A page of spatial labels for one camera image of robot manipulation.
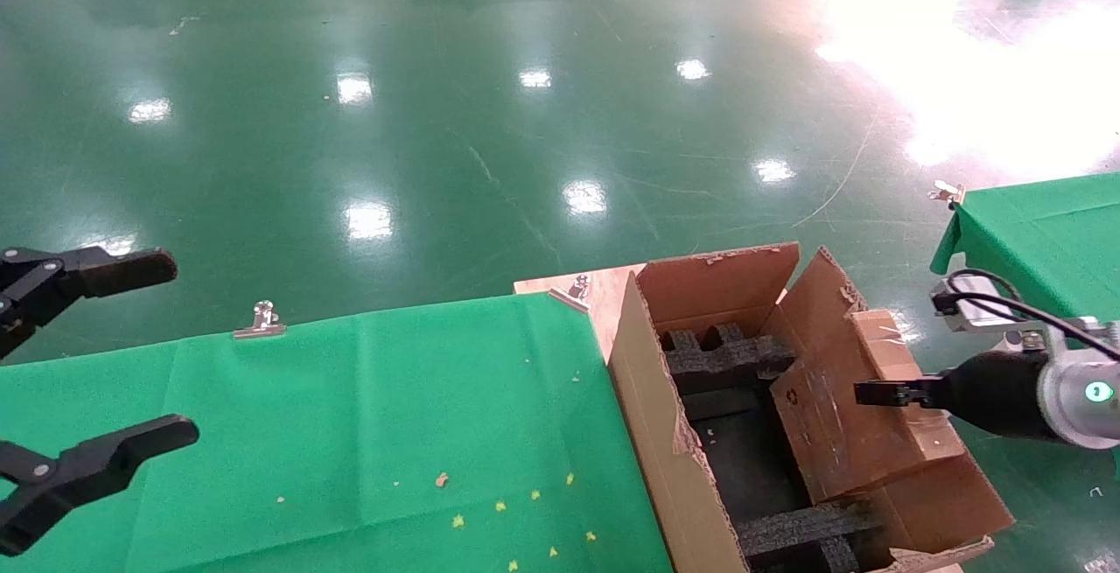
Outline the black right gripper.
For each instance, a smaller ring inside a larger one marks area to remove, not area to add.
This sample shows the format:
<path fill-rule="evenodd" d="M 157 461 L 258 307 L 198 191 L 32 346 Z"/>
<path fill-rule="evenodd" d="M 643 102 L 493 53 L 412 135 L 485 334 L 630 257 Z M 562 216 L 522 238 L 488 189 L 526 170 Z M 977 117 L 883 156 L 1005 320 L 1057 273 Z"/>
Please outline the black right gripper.
<path fill-rule="evenodd" d="M 939 378 L 857 382 L 855 401 L 865 406 L 943 408 L 993 435 L 1052 440 L 1040 413 L 1043 353 L 989 350 L 939 374 Z"/>

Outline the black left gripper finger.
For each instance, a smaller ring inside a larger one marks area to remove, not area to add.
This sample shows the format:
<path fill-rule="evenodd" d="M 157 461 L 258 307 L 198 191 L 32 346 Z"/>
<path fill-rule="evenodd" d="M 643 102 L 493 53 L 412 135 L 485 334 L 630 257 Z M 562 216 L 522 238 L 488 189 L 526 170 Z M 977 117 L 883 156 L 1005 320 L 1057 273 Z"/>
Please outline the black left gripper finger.
<path fill-rule="evenodd" d="M 177 276 L 179 266 L 164 248 L 125 255 L 112 255 L 102 247 L 71 248 L 63 253 L 4 248 L 1 358 L 7 358 L 80 299 L 114 297 L 170 283 Z"/>
<path fill-rule="evenodd" d="M 199 426 L 184 415 L 88 438 L 56 458 L 4 440 L 1 473 L 13 490 L 1 504 L 3 556 L 22 556 L 71 511 L 122 494 L 144 461 L 199 440 Z"/>

